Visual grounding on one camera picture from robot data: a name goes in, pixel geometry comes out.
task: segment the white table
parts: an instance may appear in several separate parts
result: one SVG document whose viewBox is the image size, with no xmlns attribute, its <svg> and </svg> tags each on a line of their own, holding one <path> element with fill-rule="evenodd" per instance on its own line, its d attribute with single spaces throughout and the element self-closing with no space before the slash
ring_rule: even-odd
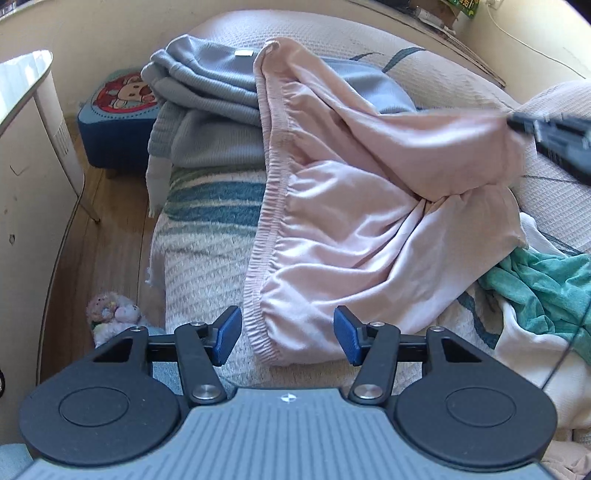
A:
<svg viewBox="0 0 591 480">
<path fill-rule="evenodd" d="M 47 300 L 84 172 L 36 51 L 0 64 L 0 445 L 20 442 L 18 408 L 39 378 Z"/>
</svg>

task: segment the green package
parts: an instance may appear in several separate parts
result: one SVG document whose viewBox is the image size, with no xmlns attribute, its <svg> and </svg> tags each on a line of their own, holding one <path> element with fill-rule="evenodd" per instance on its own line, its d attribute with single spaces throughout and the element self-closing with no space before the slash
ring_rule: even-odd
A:
<svg viewBox="0 0 591 480">
<path fill-rule="evenodd" d="M 447 0 L 447 2 L 460 8 L 469 18 L 472 18 L 476 15 L 479 0 Z"/>
</svg>

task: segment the green cloth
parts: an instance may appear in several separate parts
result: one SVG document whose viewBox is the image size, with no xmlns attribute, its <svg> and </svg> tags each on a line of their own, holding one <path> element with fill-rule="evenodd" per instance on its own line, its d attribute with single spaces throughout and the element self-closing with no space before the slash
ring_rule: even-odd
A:
<svg viewBox="0 0 591 480">
<path fill-rule="evenodd" d="M 591 365 L 589 255 L 559 257 L 516 248 L 478 282 L 513 305 L 524 330 L 552 333 L 565 340 L 577 334 L 573 348 Z"/>
</svg>

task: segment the blue stool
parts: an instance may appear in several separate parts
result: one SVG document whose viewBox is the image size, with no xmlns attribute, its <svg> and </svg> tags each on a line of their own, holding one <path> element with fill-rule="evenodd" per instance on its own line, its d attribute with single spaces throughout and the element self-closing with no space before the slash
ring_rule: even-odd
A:
<svg viewBox="0 0 591 480">
<path fill-rule="evenodd" d="M 138 69 L 109 75 L 78 114 L 90 165 L 145 173 L 158 104 Z"/>
</svg>

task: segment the red cartoon character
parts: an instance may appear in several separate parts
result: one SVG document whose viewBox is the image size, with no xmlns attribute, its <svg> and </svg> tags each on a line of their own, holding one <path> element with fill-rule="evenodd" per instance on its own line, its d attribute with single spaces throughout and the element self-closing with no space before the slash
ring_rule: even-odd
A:
<svg viewBox="0 0 591 480">
<path fill-rule="evenodd" d="M 109 113 L 132 113 L 156 105 L 156 97 L 139 72 L 133 72 L 106 82 L 92 105 Z"/>
</svg>

